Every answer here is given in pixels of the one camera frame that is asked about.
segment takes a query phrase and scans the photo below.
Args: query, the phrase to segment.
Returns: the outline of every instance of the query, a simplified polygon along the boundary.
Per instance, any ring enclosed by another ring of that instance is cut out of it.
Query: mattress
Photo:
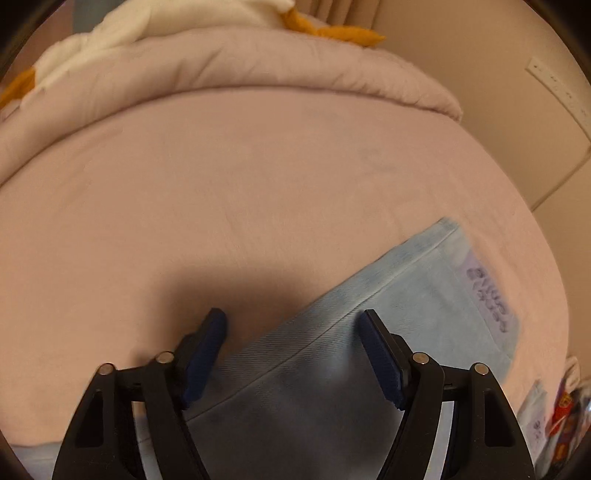
[[[60,440],[99,364],[173,348],[211,306],[239,351],[444,216],[521,321],[509,402],[541,379],[550,409],[560,275],[460,113],[392,55],[245,28],[143,41],[39,92],[0,124],[8,440]]]

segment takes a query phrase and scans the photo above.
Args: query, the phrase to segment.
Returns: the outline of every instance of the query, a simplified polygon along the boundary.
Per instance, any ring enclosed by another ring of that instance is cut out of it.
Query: light blue towel
[[[461,229],[442,219],[214,369],[186,414],[213,480],[374,480],[402,413],[384,399],[355,335],[375,309],[390,332],[442,365],[490,366],[502,381],[518,322]],[[439,479],[452,404],[441,414],[428,480]],[[144,421],[148,479],[160,479]],[[57,446],[17,449],[48,480]]]

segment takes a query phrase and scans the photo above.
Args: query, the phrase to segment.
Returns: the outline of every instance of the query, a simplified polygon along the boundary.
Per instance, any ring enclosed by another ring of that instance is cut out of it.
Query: bedding
[[[76,0],[73,15],[74,32],[91,31],[107,13],[123,1]],[[331,25],[357,25],[372,28],[379,0],[296,0],[295,5],[300,12]]]
[[[60,440],[97,365],[172,348],[212,305],[237,352],[444,216],[521,319],[505,394],[516,411],[540,379],[551,409],[560,276],[460,116],[398,57],[238,27],[138,42],[32,96],[0,124],[8,440]]]
[[[318,28],[296,10],[293,0],[126,0],[90,33],[71,35],[48,48],[0,92],[0,109],[13,100],[30,98],[86,64],[117,55],[121,47],[138,40],[222,25],[287,28],[362,47],[385,39],[359,27]]]

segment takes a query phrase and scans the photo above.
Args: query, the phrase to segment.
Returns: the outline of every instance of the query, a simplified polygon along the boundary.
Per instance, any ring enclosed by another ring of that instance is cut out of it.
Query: towel label
[[[472,250],[460,266],[459,273],[493,338],[502,341],[506,334],[515,328],[515,317],[496,287],[494,279]]]
[[[542,447],[546,441],[544,434],[544,421],[545,415],[544,410],[542,409],[536,412],[534,418],[532,418],[522,430],[525,437],[525,443],[528,450],[530,451],[531,459],[534,463],[540,456]]]

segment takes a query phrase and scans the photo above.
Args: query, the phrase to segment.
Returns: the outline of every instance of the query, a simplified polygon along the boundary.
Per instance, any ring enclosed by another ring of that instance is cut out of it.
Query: silver bolt head
[[[417,352],[413,354],[413,360],[421,365],[426,364],[429,361],[429,356],[423,352]]]
[[[490,371],[485,364],[474,365],[474,370],[476,370],[476,373],[479,373],[481,375],[486,375]]]
[[[174,360],[174,354],[172,352],[162,352],[156,356],[156,361],[159,364],[169,364]]]
[[[113,367],[113,364],[102,364],[99,367],[99,375],[110,375],[114,370],[115,367]]]

